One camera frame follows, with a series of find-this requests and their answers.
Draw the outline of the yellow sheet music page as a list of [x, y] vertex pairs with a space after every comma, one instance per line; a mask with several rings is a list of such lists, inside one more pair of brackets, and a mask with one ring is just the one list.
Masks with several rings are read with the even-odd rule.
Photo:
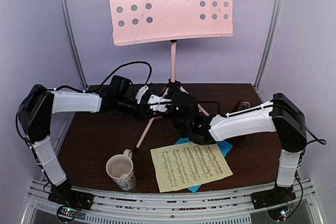
[[218, 145], [183, 143], [150, 150], [159, 192], [178, 191], [233, 175]]

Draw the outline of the blue sheet music page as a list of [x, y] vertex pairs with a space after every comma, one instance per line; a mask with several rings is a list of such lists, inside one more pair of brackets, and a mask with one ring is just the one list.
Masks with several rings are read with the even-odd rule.
[[[178, 141], [175, 142], [175, 145], [178, 144], [184, 144], [184, 143], [191, 143], [192, 141], [189, 140], [189, 138], [180, 138]], [[221, 142], [217, 142], [217, 146], [220, 149], [223, 157], [226, 157], [226, 155], [230, 152], [230, 150], [233, 148], [233, 145], [227, 141], [221, 141]], [[197, 186], [193, 186], [193, 187], [189, 187], [188, 190], [192, 193], [196, 193], [199, 188], [202, 185], [197, 185]]]

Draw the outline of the dark red wooden metronome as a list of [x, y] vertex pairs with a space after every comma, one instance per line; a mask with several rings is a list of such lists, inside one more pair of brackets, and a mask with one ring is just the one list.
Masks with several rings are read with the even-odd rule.
[[239, 112], [239, 111], [243, 111], [243, 110], [247, 110], [247, 109], [250, 109], [250, 102], [248, 100], [240, 99], [235, 104], [233, 109], [231, 110], [231, 113], [235, 113], [235, 112]]

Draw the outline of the pink music stand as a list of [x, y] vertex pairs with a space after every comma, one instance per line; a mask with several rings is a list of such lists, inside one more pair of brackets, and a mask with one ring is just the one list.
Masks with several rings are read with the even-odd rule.
[[[233, 0], [109, 0], [116, 46], [168, 41], [171, 77], [159, 97], [185, 92], [176, 80], [176, 45], [182, 39], [233, 35]], [[147, 95], [156, 95], [148, 91]]]

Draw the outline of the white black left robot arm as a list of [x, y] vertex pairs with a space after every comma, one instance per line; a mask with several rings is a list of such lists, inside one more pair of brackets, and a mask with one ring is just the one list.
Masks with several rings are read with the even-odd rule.
[[71, 205], [76, 197], [51, 144], [52, 115], [64, 112], [118, 111], [133, 115], [136, 119], [155, 116], [155, 106], [149, 102], [151, 96], [146, 94], [149, 87], [143, 86], [135, 98], [128, 98], [126, 94], [130, 83], [127, 78], [113, 76], [108, 87], [101, 92], [92, 93], [51, 90], [37, 84], [20, 105], [18, 121], [26, 134], [24, 139], [51, 184], [52, 193], [64, 205]]

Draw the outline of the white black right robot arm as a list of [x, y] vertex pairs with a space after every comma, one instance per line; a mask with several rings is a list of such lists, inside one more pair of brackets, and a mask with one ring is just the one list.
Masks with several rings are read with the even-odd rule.
[[258, 106], [233, 113], [200, 115], [199, 102], [180, 92], [157, 103], [161, 116], [169, 118], [181, 137], [199, 145], [215, 144], [229, 138], [263, 132], [276, 132], [281, 142], [276, 187], [269, 192], [272, 203], [289, 196], [300, 156], [307, 146], [304, 114], [284, 94]]

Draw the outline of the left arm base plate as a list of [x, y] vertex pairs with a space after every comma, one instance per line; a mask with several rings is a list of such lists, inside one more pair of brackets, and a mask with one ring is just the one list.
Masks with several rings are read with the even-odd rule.
[[57, 193], [51, 193], [48, 200], [60, 205], [69, 206], [79, 210], [90, 210], [93, 203], [94, 195], [90, 193], [83, 193], [80, 191], [72, 191], [68, 199], [64, 199]]

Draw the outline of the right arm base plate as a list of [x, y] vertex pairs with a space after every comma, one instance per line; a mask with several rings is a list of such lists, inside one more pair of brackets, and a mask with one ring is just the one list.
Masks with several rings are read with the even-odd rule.
[[295, 200], [296, 194], [291, 188], [274, 188], [251, 194], [251, 201], [254, 209], [267, 208], [287, 203], [288, 200]]

